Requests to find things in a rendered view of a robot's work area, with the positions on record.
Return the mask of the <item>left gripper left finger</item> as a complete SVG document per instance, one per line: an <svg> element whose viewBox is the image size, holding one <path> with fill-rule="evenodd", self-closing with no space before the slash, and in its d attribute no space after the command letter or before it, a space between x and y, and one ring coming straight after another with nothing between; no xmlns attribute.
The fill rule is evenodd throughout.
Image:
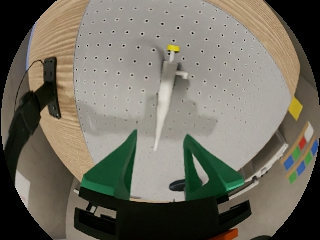
<svg viewBox="0 0 320 240"><path fill-rule="evenodd" d="M138 130L134 129L118 148L88 170L80 186L118 199L130 200L137 133Z"/></svg>

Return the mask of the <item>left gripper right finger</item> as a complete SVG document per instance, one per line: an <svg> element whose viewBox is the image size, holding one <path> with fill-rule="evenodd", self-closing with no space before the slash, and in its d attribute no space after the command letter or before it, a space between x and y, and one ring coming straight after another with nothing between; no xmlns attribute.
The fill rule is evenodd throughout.
<svg viewBox="0 0 320 240"><path fill-rule="evenodd" d="M208 176L202 186L195 168L193 155ZM227 195L244 184L243 176L206 150L190 134L183 140L186 201ZM200 188L201 187L201 188ZM200 188L198 190L198 188Z"/></svg>

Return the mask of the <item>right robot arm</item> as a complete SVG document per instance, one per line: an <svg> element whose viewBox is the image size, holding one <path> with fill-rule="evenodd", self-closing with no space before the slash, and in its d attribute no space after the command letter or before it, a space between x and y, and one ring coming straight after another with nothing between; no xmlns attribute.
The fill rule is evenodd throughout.
<svg viewBox="0 0 320 240"><path fill-rule="evenodd" d="M89 204L89 206L88 206L88 208L87 208L87 211L92 212L92 213L95 214L95 211L96 211L97 208L98 208L97 205L95 205L95 204L93 204L93 203L90 202L90 204Z"/></svg>

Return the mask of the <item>grey pipette with yellow button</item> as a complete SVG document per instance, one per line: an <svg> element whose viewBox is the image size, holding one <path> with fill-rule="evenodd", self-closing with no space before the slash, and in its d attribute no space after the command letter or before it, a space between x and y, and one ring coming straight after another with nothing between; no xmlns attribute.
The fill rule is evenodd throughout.
<svg viewBox="0 0 320 240"><path fill-rule="evenodd" d="M171 50L169 61L164 61L161 83L159 89L158 103L157 103L157 123L156 123L156 135L155 135L155 147L156 151L157 144L159 141L160 133L164 123L165 116L168 112L169 103L171 99L175 74L181 75L182 78L187 78L187 72L176 70L177 63L173 62L175 51L179 52L180 47L168 45L167 50Z"/></svg>

